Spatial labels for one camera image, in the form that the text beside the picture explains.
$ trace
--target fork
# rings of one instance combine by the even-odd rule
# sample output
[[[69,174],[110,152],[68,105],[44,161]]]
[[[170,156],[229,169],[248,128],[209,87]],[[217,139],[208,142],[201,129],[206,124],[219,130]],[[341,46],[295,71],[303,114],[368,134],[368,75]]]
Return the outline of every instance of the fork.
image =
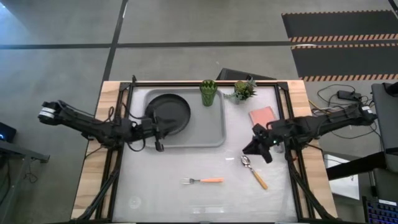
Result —
[[[192,178],[184,178],[181,180],[181,184],[193,184],[195,182],[206,182],[206,183],[220,183],[224,181],[224,177],[220,178],[210,178],[210,179],[201,179],[201,180],[195,180]]]

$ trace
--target green glass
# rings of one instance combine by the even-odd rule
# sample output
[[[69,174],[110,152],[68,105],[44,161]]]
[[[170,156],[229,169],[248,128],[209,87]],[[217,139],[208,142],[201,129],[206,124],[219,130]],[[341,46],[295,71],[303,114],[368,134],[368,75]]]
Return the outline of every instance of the green glass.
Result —
[[[217,84],[213,80],[204,80],[200,84],[201,102],[204,106],[211,106],[217,92]]]

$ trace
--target gray floor tile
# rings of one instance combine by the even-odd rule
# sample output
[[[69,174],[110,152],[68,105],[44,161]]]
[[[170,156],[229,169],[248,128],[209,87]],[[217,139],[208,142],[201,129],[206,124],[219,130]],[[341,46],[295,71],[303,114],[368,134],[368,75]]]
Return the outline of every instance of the gray floor tile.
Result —
[[[110,80],[215,79],[222,68],[298,79],[290,47],[213,47],[117,49]]]
[[[37,115],[43,101],[64,100],[95,112],[107,49],[0,50],[0,121],[17,129],[15,144],[50,154],[32,163],[39,177],[23,181],[15,223],[67,221],[72,212],[87,140],[65,126],[49,126]]]
[[[131,0],[119,42],[284,41],[282,13],[390,8],[383,0]]]
[[[122,0],[2,0],[0,44],[112,42]]]
[[[376,80],[376,81],[348,81],[348,82],[308,82],[305,84],[305,87],[307,89],[307,95],[310,100],[312,100],[319,107],[326,107],[327,102],[324,102],[317,96],[317,91],[324,87],[327,87],[328,85],[332,84],[351,85],[356,89],[358,93],[366,95],[371,99],[372,97],[372,95],[370,94],[371,85],[373,83],[383,83],[383,82],[385,81]],[[324,98],[329,99],[329,97],[335,94],[338,90],[350,90],[350,87],[333,86],[321,92],[320,94]],[[332,101],[340,103],[350,103],[350,101],[341,101],[336,99],[335,97],[332,99]],[[371,131],[370,127],[367,126],[348,126],[335,131],[335,133],[341,136],[352,137],[370,131]],[[337,152],[337,153],[359,156],[359,157],[367,156],[380,151],[380,140],[379,137],[374,133],[356,139],[341,139],[329,133],[320,138],[320,145],[322,148],[324,148],[324,150],[329,152]]]

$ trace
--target black mat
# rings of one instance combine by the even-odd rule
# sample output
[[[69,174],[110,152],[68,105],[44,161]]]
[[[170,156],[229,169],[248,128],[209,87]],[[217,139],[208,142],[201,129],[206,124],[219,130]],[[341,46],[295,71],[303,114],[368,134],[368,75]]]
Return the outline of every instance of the black mat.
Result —
[[[307,82],[398,78],[398,44],[293,46],[292,53]]]
[[[398,19],[389,10],[282,14],[292,42],[398,39]]]

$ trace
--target potted plant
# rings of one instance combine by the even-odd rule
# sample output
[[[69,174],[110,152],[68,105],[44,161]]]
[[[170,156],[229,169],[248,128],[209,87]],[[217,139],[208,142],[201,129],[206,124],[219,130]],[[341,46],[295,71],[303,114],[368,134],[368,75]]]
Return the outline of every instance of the potted plant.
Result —
[[[232,100],[236,104],[239,104],[240,101],[247,100],[249,97],[256,95],[254,91],[254,87],[256,86],[256,81],[254,81],[253,78],[246,82],[237,81],[235,83],[235,92],[231,94],[224,94],[224,97]]]

